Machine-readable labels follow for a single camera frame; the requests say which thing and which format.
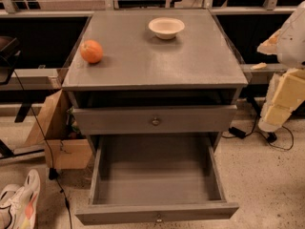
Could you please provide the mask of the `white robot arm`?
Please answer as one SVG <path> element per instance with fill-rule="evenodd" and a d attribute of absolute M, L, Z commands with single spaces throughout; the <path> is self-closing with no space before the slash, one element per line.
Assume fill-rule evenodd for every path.
<path fill-rule="evenodd" d="M 272 77 L 258 122 L 260 130 L 275 132 L 305 101 L 305 2 L 257 51 L 274 54 L 288 68 L 284 74 Z"/>

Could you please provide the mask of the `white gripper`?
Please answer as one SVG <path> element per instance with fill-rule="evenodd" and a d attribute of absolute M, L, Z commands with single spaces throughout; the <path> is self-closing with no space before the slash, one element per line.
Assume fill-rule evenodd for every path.
<path fill-rule="evenodd" d="M 280 30 L 261 43 L 257 51 L 266 55 L 276 54 Z M 262 107 L 258 127 L 264 132 L 279 129 L 305 101 L 305 70 L 289 69 L 282 75 L 274 74 Z"/>

